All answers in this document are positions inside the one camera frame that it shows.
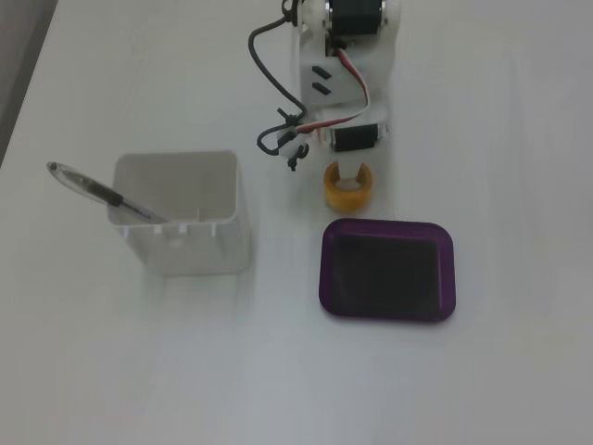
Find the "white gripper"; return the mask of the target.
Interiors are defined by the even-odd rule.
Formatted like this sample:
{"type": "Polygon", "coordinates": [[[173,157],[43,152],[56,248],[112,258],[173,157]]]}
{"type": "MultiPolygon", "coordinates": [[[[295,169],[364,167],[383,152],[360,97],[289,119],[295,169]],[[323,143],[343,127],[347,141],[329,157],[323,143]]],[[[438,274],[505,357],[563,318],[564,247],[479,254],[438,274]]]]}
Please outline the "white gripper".
{"type": "MultiPolygon", "coordinates": [[[[321,150],[333,154],[375,148],[387,136],[389,109],[385,103],[378,102],[362,111],[363,105],[363,102],[344,102],[316,107],[299,125],[338,121],[310,132],[321,150]]],[[[339,179],[350,181],[357,178],[362,161],[358,157],[347,157],[338,159],[337,163],[339,179]]]]}

